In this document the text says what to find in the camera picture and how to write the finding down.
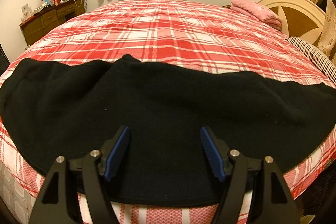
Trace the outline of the striped pillow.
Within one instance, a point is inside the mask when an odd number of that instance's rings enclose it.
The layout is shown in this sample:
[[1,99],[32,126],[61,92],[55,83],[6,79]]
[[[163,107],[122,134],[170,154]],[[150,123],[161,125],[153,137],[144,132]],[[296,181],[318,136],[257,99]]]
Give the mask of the striped pillow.
[[305,57],[307,57],[315,67],[321,71],[335,85],[336,68],[335,65],[317,47],[298,38],[288,36],[286,40],[296,47]]

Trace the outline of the dark wooden dresser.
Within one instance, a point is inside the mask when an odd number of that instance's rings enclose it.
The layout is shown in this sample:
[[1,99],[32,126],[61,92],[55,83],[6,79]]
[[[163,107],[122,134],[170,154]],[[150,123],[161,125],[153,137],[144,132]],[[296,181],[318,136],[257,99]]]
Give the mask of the dark wooden dresser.
[[66,21],[84,14],[86,8],[86,0],[69,0],[58,6],[44,8],[29,17],[19,25],[27,46],[32,46],[43,36]]

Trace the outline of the red white plaid bedspread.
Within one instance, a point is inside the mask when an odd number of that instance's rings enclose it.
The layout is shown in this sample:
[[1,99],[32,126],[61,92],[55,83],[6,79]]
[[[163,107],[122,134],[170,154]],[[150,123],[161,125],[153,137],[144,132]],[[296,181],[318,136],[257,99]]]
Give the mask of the red white plaid bedspread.
[[[237,12],[195,2],[140,0],[111,3],[56,27],[9,65],[1,85],[24,58],[79,65],[113,62],[124,54],[210,73],[254,71],[279,81],[333,86],[281,32]],[[335,160],[335,129],[285,174],[296,201]],[[15,221],[28,223],[44,178],[23,159],[1,121],[1,199]],[[159,208],[112,203],[121,223],[210,223],[216,206]]]

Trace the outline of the black pants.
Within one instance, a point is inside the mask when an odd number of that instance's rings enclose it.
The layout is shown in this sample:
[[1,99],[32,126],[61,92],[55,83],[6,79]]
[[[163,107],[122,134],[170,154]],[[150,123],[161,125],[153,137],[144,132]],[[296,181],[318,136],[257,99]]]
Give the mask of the black pants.
[[131,140],[108,185],[116,202],[207,206],[222,194],[201,144],[209,126],[247,157],[282,172],[305,160],[335,126],[335,89],[254,72],[211,74],[131,55],[81,65],[24,59],[1,86],[1,120],[38,173],[114,137]]

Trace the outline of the white card on dresser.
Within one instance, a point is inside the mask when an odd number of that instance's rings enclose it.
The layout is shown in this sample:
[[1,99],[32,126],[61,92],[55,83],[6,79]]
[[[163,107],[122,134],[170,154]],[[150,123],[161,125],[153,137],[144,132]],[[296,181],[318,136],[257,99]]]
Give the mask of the white card on dresser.
[[32,11],[28,4],[25,4],[22,7],[22,14],[23,14],[23,20],[26,20],[32,16]]

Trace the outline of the cream wooden headboard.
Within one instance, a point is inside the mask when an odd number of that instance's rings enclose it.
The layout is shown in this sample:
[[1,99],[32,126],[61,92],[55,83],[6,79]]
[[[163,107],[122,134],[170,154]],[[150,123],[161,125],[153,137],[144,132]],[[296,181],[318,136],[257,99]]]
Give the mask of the cream wooden headboard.
[[318,45],[325,12],[315,3],[310,0],[261,0],[259,3],[282,19],[282,33]]

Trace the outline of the pink folded blanket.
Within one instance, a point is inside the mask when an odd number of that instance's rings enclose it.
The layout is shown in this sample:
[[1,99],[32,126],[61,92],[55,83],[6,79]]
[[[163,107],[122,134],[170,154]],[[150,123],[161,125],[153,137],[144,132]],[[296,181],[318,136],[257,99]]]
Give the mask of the pink folded blanket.
[[276,30],[282,30],[281,18],[271,9],[257,2],[251,0],[232,0],[230,9],[247,16],[255,17]]

